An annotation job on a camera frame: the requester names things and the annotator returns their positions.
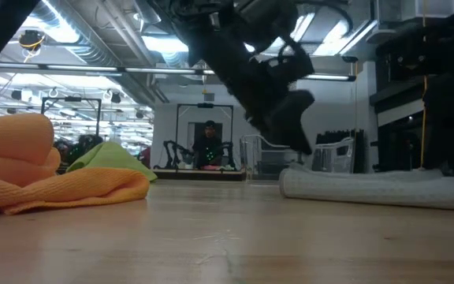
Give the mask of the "lime green microfiber towel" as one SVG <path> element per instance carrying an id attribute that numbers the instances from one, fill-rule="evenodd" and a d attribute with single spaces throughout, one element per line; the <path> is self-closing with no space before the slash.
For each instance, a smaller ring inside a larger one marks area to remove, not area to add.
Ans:
<path id="1" fill-rule="evenodd" d="M 120 144 L 103 142 L 75 160 L 66 170 L 72 172 L 88 167 L 119 168 L 142 173 L 150 182 L 158 179 L 157 175 L 137 158 L 127 152 Z"/>

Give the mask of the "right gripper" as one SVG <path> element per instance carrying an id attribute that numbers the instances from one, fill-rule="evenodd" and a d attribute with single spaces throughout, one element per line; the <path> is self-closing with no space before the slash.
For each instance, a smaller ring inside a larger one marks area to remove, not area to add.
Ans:
<path id="1" fill-rule="evenodd" d="M 389 64 L 393 80 L 454 73 L 454 14 L 399 33 L 380 44 L 376 55 Z M 431 130 L 423 167 L 447 166 L 454 176 L 454 78 L 430 82 L 424 104 Z"/>

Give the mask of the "dark background robot station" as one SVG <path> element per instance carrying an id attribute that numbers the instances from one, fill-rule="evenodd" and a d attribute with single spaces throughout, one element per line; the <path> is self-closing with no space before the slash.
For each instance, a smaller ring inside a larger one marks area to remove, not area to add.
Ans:
<path id="1" fill-rule="evenodd" d="M 65 139 L 60 139 L 54 142 L 54 147 L 58 149 L 61 156 L 62 165 L 71 165 L 78 158 L 85 155 L 92 148 L 101 144 L 103 138 L 100 136 L 86 134 L 81 135 L 76 143 L 72 143 Z"/>

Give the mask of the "orange microfiber towel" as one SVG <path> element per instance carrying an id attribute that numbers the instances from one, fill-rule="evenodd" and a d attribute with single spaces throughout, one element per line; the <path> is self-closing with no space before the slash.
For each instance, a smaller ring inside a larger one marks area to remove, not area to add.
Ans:
<path id="1" fill-rule="evenodd" d="M 42 114 L 0 117 L 0 212 L 142 200 L 150 188 L 138 170 L 87 167 L 58 175 L 54 127 Z"/>

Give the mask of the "light grey microfiber towel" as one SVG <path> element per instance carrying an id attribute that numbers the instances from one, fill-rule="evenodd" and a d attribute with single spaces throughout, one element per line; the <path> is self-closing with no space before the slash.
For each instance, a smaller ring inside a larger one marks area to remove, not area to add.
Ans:
<path id="1" fill-rule="evenodd" d="M 294 164 L 281 172 L 279 188 L 286 198 L 454 210 L 454 177 L 439 170 L 346 174 Z"/>

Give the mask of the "clear plastic bin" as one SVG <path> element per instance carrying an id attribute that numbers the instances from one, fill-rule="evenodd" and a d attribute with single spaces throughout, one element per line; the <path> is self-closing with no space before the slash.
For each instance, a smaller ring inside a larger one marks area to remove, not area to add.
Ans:
<path id="1" fill-rule="evenodd" d="M 251 134 L 240 138 L 240 161 L 247 178 L 253 180 L 277 180 L 293 164 L 313 171 L 349 174 L 354 170 L 354 140 L 346 137 L 336 143 L 316 144 L 311 156 L 307 156 Z"/>

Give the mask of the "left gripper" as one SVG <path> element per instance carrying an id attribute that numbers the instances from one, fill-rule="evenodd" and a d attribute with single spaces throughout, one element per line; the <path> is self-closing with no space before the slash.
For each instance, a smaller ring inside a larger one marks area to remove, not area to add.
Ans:
<path id="1" fill-rule="evenodd" d="M 260 133 L 269 133 L 275 144 L 310 155 L 301 118 L 314 103 L 309 91 L 291 91 L 271 112 L 264 99 L 265 80 L 244 43 L 236 39 L 198 39 L 195 53 L 214 71 L 246 111 L 246 121 Z"/>

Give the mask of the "long ceiling light bar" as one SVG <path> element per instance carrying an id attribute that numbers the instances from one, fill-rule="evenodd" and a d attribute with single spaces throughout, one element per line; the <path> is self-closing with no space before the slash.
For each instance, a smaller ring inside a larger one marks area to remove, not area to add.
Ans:
<path id="1" fill-rule="evenodd" d="M 354 75 L 336 75 L 325 73 L 312 73 L 303 67 L 293 65 L 276 65 L 258 63 L 250 64 L 245 70 L 238 68 L 220 69 L 220 73 L 211 69 L 176 69 L 161 67 L 117 67 L 96 65 L 59 65 L 59 64 L 28 64 L 19 62 L 0 62 L 0 73 L 40 73 L 40 74 L 66 74 L 82 73 L 87 76 L 121 76 L 127 74 L 159 74 L 159 75 L 186 75 L 186 76 L 216 76 L 221 79 L 240 77 L 242 75 L 258 78 L 279 78 L 287 82 L 295 80 L 324 80 L 324 81 L 355 81 Z"/>

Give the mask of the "dark background table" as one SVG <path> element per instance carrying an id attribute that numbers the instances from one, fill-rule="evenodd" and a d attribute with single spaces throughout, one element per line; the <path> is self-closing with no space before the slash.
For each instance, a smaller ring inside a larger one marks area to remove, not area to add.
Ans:
<path id="1" fill-rule="evenodd" d="M 153 172 L 158 179 L 162 180 L 244 181 L 246 179 L 246 174 L 242 171 L 157 169 Z"/>

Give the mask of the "person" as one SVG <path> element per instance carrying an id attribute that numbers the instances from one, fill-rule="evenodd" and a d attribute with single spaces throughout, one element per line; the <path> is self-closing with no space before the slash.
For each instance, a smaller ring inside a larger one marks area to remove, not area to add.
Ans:
<path id="1" fill-rule="evenodd" d="M 216 136 L 215 122 L 206 121 L 204 133 L 192 145 L 195 154 L 195 167 L 202 169 L 205 166 L 220 166 L 223 156 L 221 145 L 221 139 Z"/>

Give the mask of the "black background station frame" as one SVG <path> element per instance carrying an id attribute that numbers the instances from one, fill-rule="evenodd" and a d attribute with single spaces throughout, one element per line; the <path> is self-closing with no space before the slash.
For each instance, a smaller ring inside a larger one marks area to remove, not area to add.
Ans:
<path id="1" fill-rule="evenodd" d="M 174 141 L 194 153 L 192 145 L 204 133 L 205 122 L 211 120 L 216 124 L 216 136 L 222 142 L 233 142 L 233 115 L 233 106 L 214 105 L 213 103 L 178 104 Z M 188 162 L 193 170 L 236 170 L 222 164 L 197 169 L 195 154 Z"/>
<path id="2" fill-rule="evenodd" d="M 56 102 L 58 102 L 58 101 L 65 101 L 65 102 L 70 102 L 70 103 L 71 102 L 81 103 L 82 101 L 97 102 L 98 106 L 94 107 L 94 110 L 97 111 L 95 135 L 96 136 L 99 135 L 101 109 L 102 109 L 102 100 L 101 99 L 89 99 L 89 98 L 82 98 L 79 96 L 66 96 L 66 97 L 61 97 L 61 98 L 46 96 L 46 97 L 42 97 L 40 113 L 45 114 L 51 107 L 54 107 Z"/>

